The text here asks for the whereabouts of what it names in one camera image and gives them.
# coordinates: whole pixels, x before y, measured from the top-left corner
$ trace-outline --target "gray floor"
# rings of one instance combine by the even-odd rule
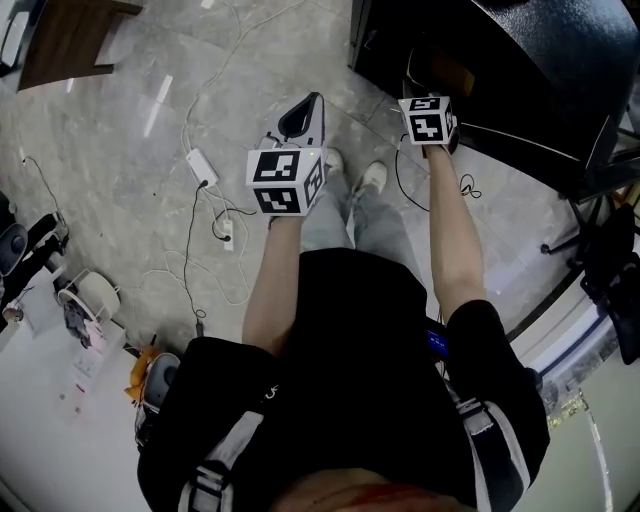
[[[293,3],[237,0],[235,5],[245,30]],[[144,292],[135,288],[146,271],[164,268],[165,251],[184,252],[195,182],[180,131],[194,95],[223,64],[238,32],[220,0],[145,0],[144,5],[143,13],[125,19],[105,45],[101,61],[116,63],[113,75],[17,96],[1,89],[0,189],[18,204],[27,224],[51,211],[37,170],[21,163],[21,148],[36,158],[70,223],[66,259],[72,272],[86,266],[123,288],[118,320],[132,343],[157,332],[166,343],[184,347],[194,322],[178,282],[167,273],[152,273],[142,283]],[[202,95],[190,118],[192,143],[215,166],[222,190],[236,204],[255,207],[243,187],[246,151],[269,113],[310,90],[326,99],[329,144],[343,151],[351,179],[376,159],[393,169],[401,118],[389,97],[347,68],[349,17],[348,0],[307,0],[249,33]],[[167,94],[161,94],[169,81]],[[405,189],[428,204],[428,173],[412,149],[402,148],[400,176]],[[454,160],[460,175],[471,173],[483,194],[467,200],[485,250],[491,299],[510,329],[566,273],[563,256],[542,256],[538,247],[575,221],[555,192],[524,174],[467,148]],[[428,215],[400,194],[394,179],[384,195],[402,212],[430,288]],[[242,266],[251,285],[267,220],[255,216],[246,222],[250,238]],[[199,203],[191,257],[218,276],[232,302],[242,302],[246,292],[237,259],[244,232],[236,225],[236,251],[225,252],[211,236],[209,204]],[[184,260],[176,254],[167,258],[181,274]],[[228,305],[201,269],[191,267],[188,275],[197,307],[206,311],[207,332],[239,340],[244,306]],[[437,314],[433,298],[429,311]]]

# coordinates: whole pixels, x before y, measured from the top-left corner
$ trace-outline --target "blue label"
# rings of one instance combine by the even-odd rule
[[[447,343],[447,339],[444,336],[429,330],[427,331],[427,336],[431,350],[434,350],[441,356],[449,355],[449,343]]]

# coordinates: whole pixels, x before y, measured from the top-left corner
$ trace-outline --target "white sneaker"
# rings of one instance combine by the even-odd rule
[[[327,160],[324,163],[327,173],[344,172],[344,158],[336,148],[327,149]]]
[[[373,162],[367,170],[364,171],[360,183],[356,187],[356,193],[362,190],[367,185],[373,185],[378,194],[381,194],[384,190],[384,186],[387,184],[387,166],[382,162]]]

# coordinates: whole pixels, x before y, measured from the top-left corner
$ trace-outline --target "person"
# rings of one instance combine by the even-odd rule
[[[450,156],[426,152],[446,327],[426,317],[401,216],[380,198],[386,167],[352,194],[330,150],[309,216],[272,220],[243,343],[198,338],[184,355],[138,465],[154,512],[510,510],[533,482],[543,404],[487,302]]]
[[[53,232],[41,247],[36,245]],[[0,281],[0,332],[7,326],[7,320],[16,317],[15,311],[6,311],[7,305],[18,298],[29,281],[44,267],[54,252],[64,255],[69,242],[69,230],[59,213],[49,213],[36,222],[28,231],[25,257]]]

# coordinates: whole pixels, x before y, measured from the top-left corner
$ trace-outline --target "white box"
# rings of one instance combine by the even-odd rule
[[[451,98],[408,98],[398,103],[404,115],[411,144],[449,143],[458,123],[451,110]]]
[[[322,148],[249,151],[247,186],[260,210],[279,217],[305,216],[326,181]]]

